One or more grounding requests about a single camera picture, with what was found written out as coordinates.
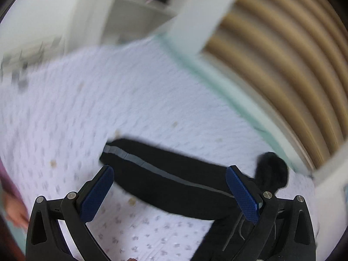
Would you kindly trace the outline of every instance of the metal screw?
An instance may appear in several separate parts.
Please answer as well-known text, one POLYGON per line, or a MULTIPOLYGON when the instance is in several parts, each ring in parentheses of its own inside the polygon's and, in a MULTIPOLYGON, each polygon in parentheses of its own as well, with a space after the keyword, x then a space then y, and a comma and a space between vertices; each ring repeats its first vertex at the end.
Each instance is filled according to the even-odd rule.
POLYGON ((304 198, 301 195, 296 196, 298 202, 304 202, 304 198))
POLYGON ((37 199, 36 199, 36 202, 37 203, 41 203, 43 201, 43 197, 42 196, 39 196, 37 199))
POLYGON ((265 192, 263 193, 263 197, 264 197, 264 198, 267 198, 267 199, 270 199, 270 198, 272 198, 272 193, 270 193, 269 191, 265 191, 265 192))
POLYGON ((74 199, 75 197, 76 197, 76 193, 74 193, 74 192, 71 192, 67 195, 68 199, 74 199))

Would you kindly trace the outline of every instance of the blue textured pad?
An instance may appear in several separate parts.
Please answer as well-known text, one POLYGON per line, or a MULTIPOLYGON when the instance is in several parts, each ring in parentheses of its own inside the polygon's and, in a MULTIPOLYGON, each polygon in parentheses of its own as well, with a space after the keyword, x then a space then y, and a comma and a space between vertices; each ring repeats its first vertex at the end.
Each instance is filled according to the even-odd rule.
POLYGON ((100 179, 95 183, 80 206, 80 218, 83 223, 93 220, 107 192, 114 182, 114 170, 108 166, 100 179))
POLYGON ((258 204, 231 167, 226 170, 226 182, 245 218, 256 225, 260 218, 258 204))

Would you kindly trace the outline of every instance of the pink sleeve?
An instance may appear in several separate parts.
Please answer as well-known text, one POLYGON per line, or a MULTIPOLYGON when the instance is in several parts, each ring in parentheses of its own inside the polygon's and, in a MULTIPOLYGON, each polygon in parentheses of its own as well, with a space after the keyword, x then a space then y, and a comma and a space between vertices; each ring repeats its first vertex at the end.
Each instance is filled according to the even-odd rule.
POLYGON ((8 176, 5 170, 5 167, 2 164, 1 159, 0 159, 0 181, 4 191, 16 196, 19 199, 22 199, 22 197, 20 196, 20 192, 18 191, 18 188, 14 185, 14 183, 8 176))

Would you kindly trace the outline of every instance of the white bedsheet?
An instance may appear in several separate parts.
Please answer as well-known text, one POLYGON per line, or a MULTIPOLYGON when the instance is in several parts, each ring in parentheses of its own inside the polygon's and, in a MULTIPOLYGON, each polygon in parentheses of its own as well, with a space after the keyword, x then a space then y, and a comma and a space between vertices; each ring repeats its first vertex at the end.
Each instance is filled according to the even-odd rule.
MULTIPOLYGON (((107 139, 147 140, 253 176, 272 151, 255 130, 157 40, 90 48, 41 67, 28 87, 0 85, 0 156, 29 210, 77 191, 100 168, 107 139)), ((290 171, 278 197, 306 198, 317 231, 314 185, 290 171)), ((190 260, 209 229, 165 213, 114 185, 89 228, 111 260, 190 260)), ((74 256, 79 254, 64 235, 74 256)))

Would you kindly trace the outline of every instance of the human hand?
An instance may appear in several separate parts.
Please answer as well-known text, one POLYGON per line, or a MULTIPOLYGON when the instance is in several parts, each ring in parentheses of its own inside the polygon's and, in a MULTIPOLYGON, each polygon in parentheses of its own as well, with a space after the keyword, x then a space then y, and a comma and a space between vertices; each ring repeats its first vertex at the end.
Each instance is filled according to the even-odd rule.
POLYGON ((15 196, 3 192, 3 205, 6 211, 6 219, 11 221, 16 227, 28 229, 29 217, 25 205, 15 196))

